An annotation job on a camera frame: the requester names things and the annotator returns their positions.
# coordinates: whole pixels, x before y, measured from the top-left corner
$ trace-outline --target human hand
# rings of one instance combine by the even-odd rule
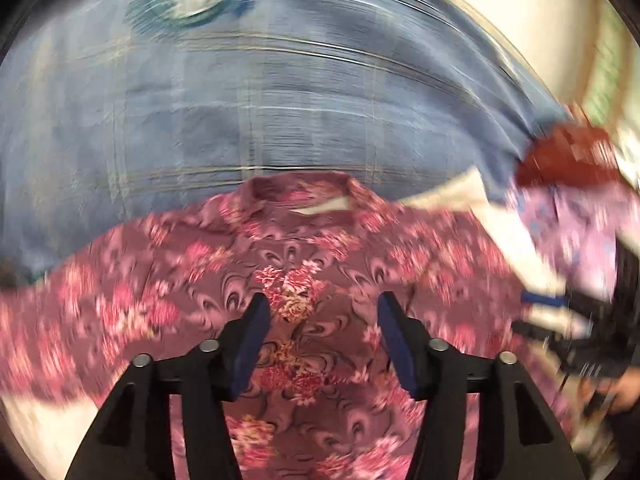
[[[640,368],[629,367],[626,372],[616,380],[593,381],[584,380],[578,387],[578,395],[587,404],[593,394],[598,391],[601,394],[615,394],[609,413],[628,412],[640,398]]]

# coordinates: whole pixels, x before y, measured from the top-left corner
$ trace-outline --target plaid pattern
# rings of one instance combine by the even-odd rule
[[[277,171],[347,171],[394,200],[475,165],[501,200],[564,118],[446,0],[254,0],[146,33],[130,5],[51,0],[0,67],[2,250],[30,272]]]

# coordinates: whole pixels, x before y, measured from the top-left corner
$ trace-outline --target pink flower pattern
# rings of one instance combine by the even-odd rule
[[[353,210],[302,216],[282,207],[329,195],[346,196]],[[341,173],[258,177],[135,220],[43,282],[4,295],[1,391],[55,401],[82,395],[100,405],[135,354],[184,354],[264,291],[270,332],[248,391],[224,406],[246,478],[287,471],[401,480],[424,403],[389,371],[376,315],[383,290],[462,351],[515,351],[542,393],[555,394],[553,379],[511,334],[522,284],[475,218],[389,204]],[[469,405],[476,413],[477,399]],[[569,420],[562,399],[554,409]],[[172,412],[184,480],[179,426]],[[467,431],[473,437],[477,420]],[[465,478],[474,453],[463,453]]]
[[[536,251],[578,290],[610,300],[616,285],[616,233],[640,232],[640,196],[610,182],[588,189],[544,186],[507,192]]]
[[[265,469],[275,456],[273,426],[250,415],[241,420],[227,415],[226,426],[240,469]]]
[[[320,270],[318,264],[304,260],[286,274],[273,266],[255,273],[255,279],[264,287],[271,310],[291,323],[305,320],[314,312],[326,282],[313,278]]]

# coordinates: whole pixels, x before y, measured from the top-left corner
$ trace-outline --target blue gripper pad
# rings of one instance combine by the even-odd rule
[[[415,375],[413,341],[406,338],[407,322],[417,323],[423,332],[424,327],[416,319],[407,318],[392,292],[383,292],[378,298],[378,325],[385,339],[386,353],[396,369],[400,385],[415,398],[418,393]]]
[[[221,341],[221,344],[230,347],[230,353],[234,355],[230,386],[234,399],[247,388],[258,362],[262,342],[270,328],[271,312],[267,297],[259,292],[255,294],[239,321],[239,330],[227,334],[223,331],[220,335],[220,339],[227,336],[225,343]]]

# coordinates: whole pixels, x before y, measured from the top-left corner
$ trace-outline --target purple patterned fabric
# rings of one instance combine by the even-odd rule
[[[289,210],[345,195],[354,206]],[[236,192],[118,226],[43,283],[0,303],[0,386],[100,406],[128,361],[184,354],[264,291],[271,330],[250,386],[225,405],[247,480],[397,479],[424,404],[399,386],[375,303],[395,292],[411,316],[464,352],[518,354],[547,400],[555,385],[511,335],[522,284],[471,214],[390,204],[342,173],[255,178]],[[566,404],[555,410],[568,423]],[[177,477],[188,477],[179,399]],[[478,398],[469,396],[460,478],[471,478]]]
[[[538,253],[568,283],[604,299],[616,285],[616,231],[640,230],[640,198],[613,183],[591,189],[555,186],[512,189]]]

